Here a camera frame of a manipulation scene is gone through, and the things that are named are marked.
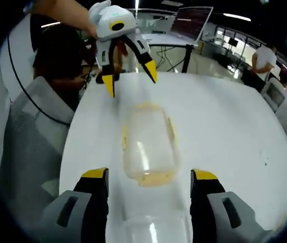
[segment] human hand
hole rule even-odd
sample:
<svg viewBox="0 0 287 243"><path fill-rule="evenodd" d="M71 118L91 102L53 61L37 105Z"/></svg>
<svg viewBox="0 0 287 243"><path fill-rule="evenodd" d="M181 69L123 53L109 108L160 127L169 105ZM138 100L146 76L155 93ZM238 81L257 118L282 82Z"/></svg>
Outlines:
<svg viewBox="0 0 287 243"><path fill-rule="evenodd" d="M89 23L88 28L87 28L87 32L90 34L90 36L92 36L95 39L98 39L97 37L97 33L96 33L96 26L92 23Z"/></svg>
<svg viewBox="0 0 287 243"><path fill-rule="evenodd" d="M74 79L54 79L51 82L51 85L54 87L54 89L59 91L79 91L82 89L84 84L85 78L82 76L75 77Z"/></svg>
<svg viewBox="0 0 287 243"><path fill-rule="evenodd" d="M256 74L257 73L257 69L253 67L250 72Z"/></svg>
<svg viewBox="0 0 287 243"><path fill-rule="evenodd" d="M117 48L120 50L121 54L125 57L128 56L128 51L127 48L125 46L125 44L123 42L118 42L117 43Z"/></svg>

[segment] monitor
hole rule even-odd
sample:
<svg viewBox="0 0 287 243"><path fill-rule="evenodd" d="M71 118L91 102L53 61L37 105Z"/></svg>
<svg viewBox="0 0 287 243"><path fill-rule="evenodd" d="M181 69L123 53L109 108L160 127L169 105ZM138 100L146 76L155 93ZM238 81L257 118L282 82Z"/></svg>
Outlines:
<svg viewBox="0 0 287 243"><path fill-rule="evenodd" d="M234 38L230 38L229 41L228 41L228 44L233 46L233 47L236 47L237 44L238 44L238 41L235 40Z"/></svg>
<svg viewBox="0 0 287 243"><path fill-rule="evenodd" d="M213 7L187 7L178 10L170 32L198 40Z"/></svg>
<svg viewBox="0 0 287 243"><path fill-rule="evenodd" d="M280 106L284 101L283 94L276 88L274 84L270 84L270 87L266 93L277 106Z"/></svg>

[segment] table leg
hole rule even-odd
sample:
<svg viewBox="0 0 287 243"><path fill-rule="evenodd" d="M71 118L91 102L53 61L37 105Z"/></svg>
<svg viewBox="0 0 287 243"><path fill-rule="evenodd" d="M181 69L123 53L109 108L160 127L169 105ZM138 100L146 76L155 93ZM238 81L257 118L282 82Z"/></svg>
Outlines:
<svg viewBox="0 0 287 243"><path fill-rule="evenodd" d="M185 49L186 49L186 51L185 51L183 68L182 68L182 72L184 72L184 73L186 73L188 71L188 67L189 67L189 62L190 62L190 59L191 59L191 53L192 53L192 50L193 50L193 46L186 45Z"/></svg>
<svg viewBox="0 0 287 243"><path fill-rule="evenodd" d="M133 51L131 49L127 49L128 50L128 65L129 65L129 72L135 72L135 68L136 68L136 58L135 58L135 54L133 53Z"/></svg>

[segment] white shirt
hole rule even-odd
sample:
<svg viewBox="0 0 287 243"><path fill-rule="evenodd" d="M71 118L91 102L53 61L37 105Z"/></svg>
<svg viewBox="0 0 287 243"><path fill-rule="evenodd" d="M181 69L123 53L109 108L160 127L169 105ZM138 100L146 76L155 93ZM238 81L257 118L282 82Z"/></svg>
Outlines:
<svg viewBox="0 0 287 243"><path fill-rule="evenodd" d="M274 52L266 47L261 46L257 49L255 52L257 55L257 61L256 61L256 69L260 69L266 66L267 63L270 63L273 67L276 65L276 56ZM265 80L268 73L258 73L257 74L262 80Z"/></svg>

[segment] black cable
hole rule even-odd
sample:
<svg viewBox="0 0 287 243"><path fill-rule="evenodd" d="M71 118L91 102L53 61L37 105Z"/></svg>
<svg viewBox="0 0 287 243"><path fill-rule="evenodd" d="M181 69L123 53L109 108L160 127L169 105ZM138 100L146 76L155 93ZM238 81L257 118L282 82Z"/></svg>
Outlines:
<svg viewBox="0 0 287 243"><path fill-rule="evenodd" d="M170 69L167 70L167 72L171 71L172 69L176 68L177 66L179 66L182 62L184 62L184 59L179 62L178 64L176 64L175 66L172 66Z"/></svg>
<svg viewBox="0 0 287 243"><path fill-rule="evenodd" d="M156 65L156 68L159 68L162 64L164 64L166 59L167 59L167 61L169 62L169 65L172 66L170 60L168 59L168 57L167 57L167 55L166 55L166 51L172 50L172 49L174 49L174 48L176 48L176 47L171 47L171 48L168 48L168 49L166 49L166 47L164 47L164 48L165 48L165 49L163 50L163 47L161 47L161 51L156 52L156 54L161 58L160 61L159 61L159 63Z"/></svg>
<svg viewBox="0 0 287 243"><path fill-rule="evenodd" d="M169 65L172 66L172 63L170 62L170 60L168 59L168 56L166 55L166 51L164 52L164 54L165 54L165 58L167 59Z"/></svg>
<svg viewBox="0 0 287 243"><path fill-rule="evenodd" d="M84 84L84 89L87 89L87 85L89 84L89 82L90 82L90 74L91 74L91 71L92 71L92 69L93 69L93 66L94 66L94 64L92 64L91 65L91 68L89 69L89 71L88 71L88 74L86 75L86 77L85 77L85 84Z"/></svg>
<svg viewBox="0 0 287 243"><path fill-rule="evenodd" d="M161 49L161 51L156 52L157 56L159 56L161 58L159 63L156 65L156 69L159 68L165 62L165 58L163 57L163 47L160 47L160 49Z"/></svg>
<svg viewBox="0 0 287 243"><path fill-rule="evenodd" d="M47 118L55 121L56 123L59 123L59 124L63 124L63 125L66 125L68 127L70 127L70 124L69 123L65 123L63 121L60 121L60 120L57 120L56 118L53 118L52 116L46 114L40 107L38 107L38 105L32 100L32 98L30 97L30 95L27 93L27 91L25 90L25 88L23 87L22 83L21 83L21 80L19 79L17 73L16 73L16 70L15 70L15 66L14 66L14 63L13 63L13 59L12 59L12 53L11 53L11 45L10 45L10 38L9 38L9 35L7 36L7 45L8 45L8 54L10 56L10 61L11 61L11 65L12 65L12 68L13 68L13 72L15 74L15 77L21 87L21 89L23 90L23 92L25 93L25 95L28 97L28 99L32 102L32 104L43 114L45 115Z"/></svg>

